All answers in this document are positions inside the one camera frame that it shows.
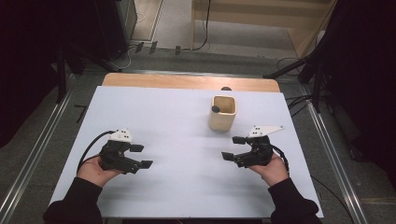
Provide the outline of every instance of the person's arm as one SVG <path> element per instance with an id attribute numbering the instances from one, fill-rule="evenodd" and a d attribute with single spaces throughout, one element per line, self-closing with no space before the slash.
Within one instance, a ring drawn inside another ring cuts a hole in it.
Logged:
<path id="1" fill-rule="evenodd" d="M 52 203 L 43 218 L 46 224 L 102 223 L 96 203 L 102 187 L 120 171 L 104 171 L 100 157 L 90 159 L 81 166 L 64 199 Z"/>
<path id="2" fill-rule="evenodd" d="M 271 215 L 274 224 L 319 224 L 318 206 L 305 199 L 289 178 L 285 164 L 276 154 L 266 166 L 250 166 L 270 187 L 276 210 Z"/>

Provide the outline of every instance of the black sleeve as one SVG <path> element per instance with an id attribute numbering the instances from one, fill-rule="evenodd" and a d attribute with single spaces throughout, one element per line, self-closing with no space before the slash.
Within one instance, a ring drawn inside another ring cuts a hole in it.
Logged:
<path id="1" fill-rule="evenodd" d="M 318 224 L 316 216 L 318 206 L 305 199 L 290 178 L 273 185 L 268 189 L 276 210 L 271 215 L 274 224 Z"/>
<path id="2" fill-rule="evenodd" d="M 43 218 L 46 224 L 101 224 L 102 215 L 96 205 L 102 188 L 75 177 L 62 201 L 52 203 Z"/>

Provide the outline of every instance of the cup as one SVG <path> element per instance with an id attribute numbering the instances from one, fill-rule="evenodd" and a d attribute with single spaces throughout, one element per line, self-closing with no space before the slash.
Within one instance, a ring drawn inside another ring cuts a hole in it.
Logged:
<path id="1" fill-rule="evenodd" d="M 236 101 L 231 96 L 217 95 L 212 99 L 209 127 L 213 131 L 228 132 L 236 115 Z"/>

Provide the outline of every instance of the hand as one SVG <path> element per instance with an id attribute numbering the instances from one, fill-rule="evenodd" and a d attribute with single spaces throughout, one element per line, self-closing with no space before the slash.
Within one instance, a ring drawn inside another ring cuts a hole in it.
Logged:
<path id="1" fill-rule="evenodd" d="M 261 175 L 269 187 L 289 178 L 285 163 L 275 153 L 266 166 L 254 165 L 248 168 Z"/>
<path id="2" fill-rule="evenodd" d="M 100 166 L 101 162 L 102 159 L 99 156 L 85 161 L 79 168 L 77 177 L 88 180 L 102 188 L 107 181 L 122 173 L 119 170 L 104 171 Z"/>

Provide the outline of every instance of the metal rail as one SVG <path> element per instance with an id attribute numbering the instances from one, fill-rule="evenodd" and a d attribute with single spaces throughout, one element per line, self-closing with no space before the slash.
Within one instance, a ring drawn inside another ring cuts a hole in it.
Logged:
<path id="1" fill-rule="evenodd" d="M 303 86 L 303 92 L 304 94 L 310 94 L 309 89 L 305 86 Z M 311 114 L 312 120 L 314 121 L 315 126 L 318 130 L 320 140 L 329 158 L 332 170 L 335 174 L 335 178 L 337 179 L 340 189 L 343 192 L 346 205 L 349 209 L 350 214 L 352 215 L 354 223 L 368 224 L 369 221 L 366 218 L 366 215 L 364 214 L 364 211 L 361 207 L 358 195 L 356 194 L 352 183 L 347 177 L 347 172 L 344 169 L 344 166 L 337 155 L 334 145 L 332 144 L 332 139 L 327 132 L 322 116 L 316 112 L 312 104 L 308 105 L 308 109 Z"/>
<path id="2" fill-rule="evenodd" d="M 7 196 L 4 199 L 1 208 L 0 208 L 0 223 L 7 224 L 11 219 L 12 214 L 14 213 L 15 208 L 18 205 L 18 202 L 21 199 L 23 192 L 25 191 L 30 178 L 32 177 L 35 168 L 40 162 L 41 156 L 44 154 L 44 151 L 47 147 L 47 144 L 60 120 L 64 109 L 66 108 L 71 92 L 73 90 L 74 83 L 76 82 L 76 77 L 72 74 L 68 80 L 69 82 L 69 91 L 66 93 L 62 101 L 57 104 L 44 126 L 41 134 L 38 136 L 35 145 L 33 146 L 32 151 L 29 154 L 25 164 L 21 168 L 20 173 L 18 174 L 16 180 L 12 184 L 11 188 L 8 190 Z"/>

